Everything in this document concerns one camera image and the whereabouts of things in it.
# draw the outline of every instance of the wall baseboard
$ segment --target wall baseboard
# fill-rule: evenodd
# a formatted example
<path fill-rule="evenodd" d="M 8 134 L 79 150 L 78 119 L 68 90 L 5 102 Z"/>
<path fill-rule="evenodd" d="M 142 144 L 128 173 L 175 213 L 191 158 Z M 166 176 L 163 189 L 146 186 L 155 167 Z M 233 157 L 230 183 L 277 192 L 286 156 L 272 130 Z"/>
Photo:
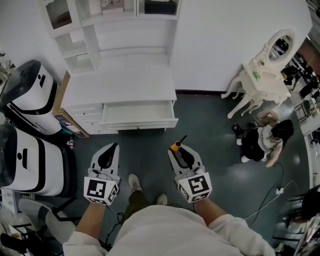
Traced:
<path fill-rule="evenodd" d="M 185 94 L 185 95 L 216 95 L 220 96 L 225 94 L 226 91 L 217 91 L 217 90 L 175 90 L 176 94 Z"/>

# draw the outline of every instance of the open drawer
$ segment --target open drawer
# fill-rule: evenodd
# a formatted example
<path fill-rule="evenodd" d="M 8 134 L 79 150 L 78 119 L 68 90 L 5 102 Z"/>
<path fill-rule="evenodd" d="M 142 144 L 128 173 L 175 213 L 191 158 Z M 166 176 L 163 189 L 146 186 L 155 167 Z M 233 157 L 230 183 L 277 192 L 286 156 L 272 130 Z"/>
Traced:
<path fill-rule="evenodd" d="M 110 130 L 174 128 L 173 103 L 168 101 L 136 101 L 103 105 L 100 126 Z"/>

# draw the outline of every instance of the green object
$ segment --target green object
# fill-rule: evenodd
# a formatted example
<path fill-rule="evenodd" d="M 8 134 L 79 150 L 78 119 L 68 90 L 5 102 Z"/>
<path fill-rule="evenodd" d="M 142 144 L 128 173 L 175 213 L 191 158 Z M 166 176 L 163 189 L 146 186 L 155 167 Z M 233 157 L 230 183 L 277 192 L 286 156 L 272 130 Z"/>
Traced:
<path fill-rule="evenodd" d="M 255 79 L 256 79 L 257 81 L 259 81 L 259 79 L 261 78 L 260 74 L 259 74 L 257 71 L 254 71 L 254 72 L 253 72 L 253 76 L 255 77 Z"/>
<path fill-rule="evenodd" d="M 62 128 L 62 130 L 64 130 L 67 134 L 73 135 L 73 133 L 72 133 L 71 131 L 69 131 L 67 128 L 63 127 L 62 125 L 61 125 L 61 128 Z"/>

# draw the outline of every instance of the sneaker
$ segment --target sneaker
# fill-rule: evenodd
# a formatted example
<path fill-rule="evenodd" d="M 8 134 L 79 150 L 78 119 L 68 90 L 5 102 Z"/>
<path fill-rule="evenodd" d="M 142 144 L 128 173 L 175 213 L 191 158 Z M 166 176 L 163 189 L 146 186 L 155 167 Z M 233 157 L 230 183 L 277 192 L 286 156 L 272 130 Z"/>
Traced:
<path fill-rule="evenodd" d="M 140 181 L 137 175 L 135 174 L 130 174 L 129 175 L 129 186 L 131 188 L 131 192 L 136 192 L 136 191 L 143 191 L 141 186 L 140 186 Z"/>
<path fill-rule="evenodd" d="M 245 155 L 243 155 L 242 157 L 241 157 L 241 162 L 242 163 L 246 163 L 246 162 L 248 162 L 250 159 L 249 158 L 247 158 Z"/>
<path fill-rule="evenodd" d="M 236 139 L 236 144 L 237 144 L 238 146 L 241 146 L 241 145 L 242 145 L 242 138 L 237 138 L 237 139 Z"/>
<path fill-rule="evenodd" d="M 168 198 L 165 194 L 160 194 L 156 199 L 157 206 L 166 206 L 168 203 Z"/>

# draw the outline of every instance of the hand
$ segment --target hand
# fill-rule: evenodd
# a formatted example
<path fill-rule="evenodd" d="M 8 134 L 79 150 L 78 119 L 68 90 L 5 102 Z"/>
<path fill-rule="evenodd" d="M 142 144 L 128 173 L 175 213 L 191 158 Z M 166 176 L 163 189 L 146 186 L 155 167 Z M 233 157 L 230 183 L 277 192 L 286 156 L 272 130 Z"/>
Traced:
<path fill-rule="evenodd" d="M 273 121 L 278 121 L 278 119 L 279 119 L 278 114 L 272 110 L 269 112 L 268 115 L 271 116 L 270 118 L 272 118 Z"/>

